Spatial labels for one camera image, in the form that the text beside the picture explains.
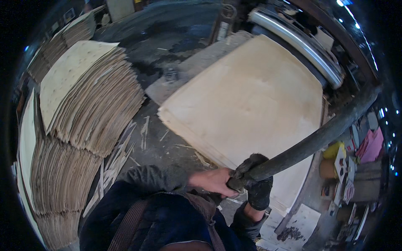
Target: metal bar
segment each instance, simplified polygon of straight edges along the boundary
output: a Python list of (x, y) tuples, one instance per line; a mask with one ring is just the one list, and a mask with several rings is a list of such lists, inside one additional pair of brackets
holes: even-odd
[(306, 34), (300, 32), (296, 27), (291, 27), (291, 24), (281, 20), (279, 17), (267, 13), (266, 10), (256, 8), (250, 13), (249, 17), (250, 21), (278, 35), (305, 56), (328, 80), (334, 90), (342, 85), (343, 74), (328, 58), (324, 50), (309, 42), (311, 38)]
[(356, 97), (342, 109), (339, 115), (332, 118), (298, 144), (246, 172), (242, 179), (230, 179), (228, 186), (239, 190), (248, 182), (254, 183), (267, 179), (315, 154), (323, 146), (339, 137), (353, 122), (366, 112), (377, 99), (380, 91), (381, 87), (374, 88), (372, 85), (366, 84)]
[(374, 72), (367, 58), (340, 23), (334, 21), (311, 0), (289, 0), (289, 2), (314, 17), (336, 40), (339, 41), (352, 60), (359, 66), (366, 78), (366, 82), (371, 83), (374, 86), (380, 85), (377, 80), (377, 74)]

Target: concrete floor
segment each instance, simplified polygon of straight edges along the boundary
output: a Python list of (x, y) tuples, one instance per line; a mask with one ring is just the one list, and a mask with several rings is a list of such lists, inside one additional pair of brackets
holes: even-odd
[[(138, 74), (138, 80), (145, 89), (156, 79), (160, 78), (164, 70), (171, 65), (178, 64), (186, 58), (205, 48), (212, 24), (218, 14), (220, 5), (215, 3), (202, 3), (199, 1), (155, 3), (143, 11), (134, 13), (121, 21), (111, 24), (95, 33), (93, 40), (105, 42), (120, 42), (120, 46), (126, 48), (128, 61), (133, 64), (133, 69)], [(173, 132), (168, 132), (160, 141), (167, 128), (156, 115), (158, 105), (147, 99), (139, 112), (134, 116), (137, 128), (133, 132), (130, 144), (137, 142), (131, 157), (140, 165), (170, 165), (178, 164), (183, 168), (203, 170), (203, 166), (194, 149), (179, 146), (188, 145), (182, 138)], [(150, 116), (147, 149), (140, 148), (140, 130), (145, 123), (145, 117)], [(128, 159), (122, 171), (135, 166)], [(334, 217), (324, 213), (325, 205), (320, 200), (320, 188), (322, 180), (318, 170), (314, 171), (313, 178), (308, 183), (307, 195), (303, 203), (322, 213), (313, 233), (314, 238), (308, 241), (306, 250), (323, 246), (330, 235), (333, 226), (336, 225)], [(240, 205), (225, 200), (221, 203), (222, 213), (230, 224), (234, 212)], [(66, 250), (78, 250), (77, 243), (72, 244)]]

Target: person's left hand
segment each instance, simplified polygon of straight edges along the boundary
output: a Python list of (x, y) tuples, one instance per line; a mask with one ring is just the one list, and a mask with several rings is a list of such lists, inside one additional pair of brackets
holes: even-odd
[(229, 168), (219, 168), (210, 171), (194, 173), (190, 176), (188, 185), (203, 188), (209, 192), (220, 193), (222, 197), (232, 197), (239, 193), (226, 186), (230, 175)]

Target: steel pipe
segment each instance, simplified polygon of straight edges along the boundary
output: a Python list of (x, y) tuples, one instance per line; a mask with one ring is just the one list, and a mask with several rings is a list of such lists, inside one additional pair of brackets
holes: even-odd
[(342, 85), (344, 74), (337, 69), (323, 49), (309, 42), (311, 38), (296, 27), (259, 8), (250, 12), (249, 20), (281, 37), (298, 50), (328, 80), (334, 90)]

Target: dark jacket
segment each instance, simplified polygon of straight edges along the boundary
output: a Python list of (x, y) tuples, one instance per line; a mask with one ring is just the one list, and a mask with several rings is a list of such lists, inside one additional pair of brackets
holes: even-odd
[[(167, 244), (192, 240), (211, 245), (205, 219), (180, 195), (187, 180), (187, 174), (176, 166), (135, 167), (121, 174), (85, 221), (80, 249), (107, 250), (125, 214), (138, 199), (149, 203), (129, 250), (156, 251)], [(213, 217), (227, 251), (256, 250), (253, 240), (266, 217), (253, 223), (243, 214), (245, 205), (236, 211), (230, 227), (219, 210)]]

